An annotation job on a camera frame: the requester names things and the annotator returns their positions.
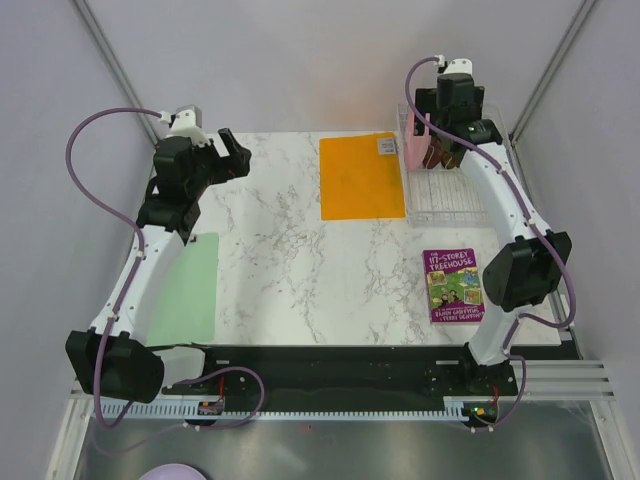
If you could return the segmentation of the red floral plate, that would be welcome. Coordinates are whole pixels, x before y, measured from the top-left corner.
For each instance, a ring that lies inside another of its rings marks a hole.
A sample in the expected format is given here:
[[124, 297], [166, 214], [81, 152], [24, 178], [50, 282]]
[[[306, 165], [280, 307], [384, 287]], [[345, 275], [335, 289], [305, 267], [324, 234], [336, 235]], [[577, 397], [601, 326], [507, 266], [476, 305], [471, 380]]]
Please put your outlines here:
[[438, 165], [442, 164], [442, 155], [443, 151], [440, 140], [435, 136], [431, 136], [430, 144], [427, 147], [427, 151], [423, 159], [423, 166], [428, 170], [436, 168]]

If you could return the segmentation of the pink plate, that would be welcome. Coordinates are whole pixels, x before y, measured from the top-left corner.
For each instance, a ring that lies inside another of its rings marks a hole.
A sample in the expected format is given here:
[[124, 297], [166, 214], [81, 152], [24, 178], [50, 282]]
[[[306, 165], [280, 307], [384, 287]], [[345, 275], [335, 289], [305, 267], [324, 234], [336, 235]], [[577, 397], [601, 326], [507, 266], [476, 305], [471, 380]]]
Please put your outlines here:
[[431, 145], [430, 136], [414, 133], [415, 115], [409, 110], [404, 128], [404, 163], [408, 171], [415, 171], [425, 167]]

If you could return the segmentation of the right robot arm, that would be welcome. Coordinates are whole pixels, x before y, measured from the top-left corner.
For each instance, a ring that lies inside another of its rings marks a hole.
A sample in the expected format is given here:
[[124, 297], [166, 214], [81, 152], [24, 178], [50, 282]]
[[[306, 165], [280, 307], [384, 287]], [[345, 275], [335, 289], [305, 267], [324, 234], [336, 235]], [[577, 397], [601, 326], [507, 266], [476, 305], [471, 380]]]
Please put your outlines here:
[[460, 169], [474, 184], [500, 246], [482, 272], [488, 304], [467, 345], [473, 359], [457, 371], [460, 386], [477, 394], [493, 383], [491, 366], [507, 359], [521, 320], [546, 322], [532, 313], [533, 306], [561, 283], [569, 305], [576, 305], [566, 268], [572, 241], [567, 233], [553, 231], [534, 209], [511, 168], [499, 130], [482, 116], [484, 91], [471, 74], [442, 73], [436, 87], [407, 98], [415, 119], [437, 138], [446, 166]]

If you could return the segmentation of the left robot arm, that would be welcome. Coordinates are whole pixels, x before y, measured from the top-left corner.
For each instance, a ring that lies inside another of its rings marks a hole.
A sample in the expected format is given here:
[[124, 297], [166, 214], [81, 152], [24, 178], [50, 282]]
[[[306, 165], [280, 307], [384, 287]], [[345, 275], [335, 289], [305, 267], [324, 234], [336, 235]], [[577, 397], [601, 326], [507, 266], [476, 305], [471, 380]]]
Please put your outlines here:
[[153, 156], [154, 176], [133, 224], [135, 241], [107, 303], [86, 331], [69, 334], [65, 350], [84, 392], [95, 397], [148, 404], [166, 387], [185, 382], [208, 393], [219, 369], [202, 351], [176, 345], [147, 347], [155, 305], [164, 280], [192, 236], [200, 216], [199, 200], [211, 185], [245, 177], [251, 152], [228, 128], [214, 143], [190, 138], [162, 139]]

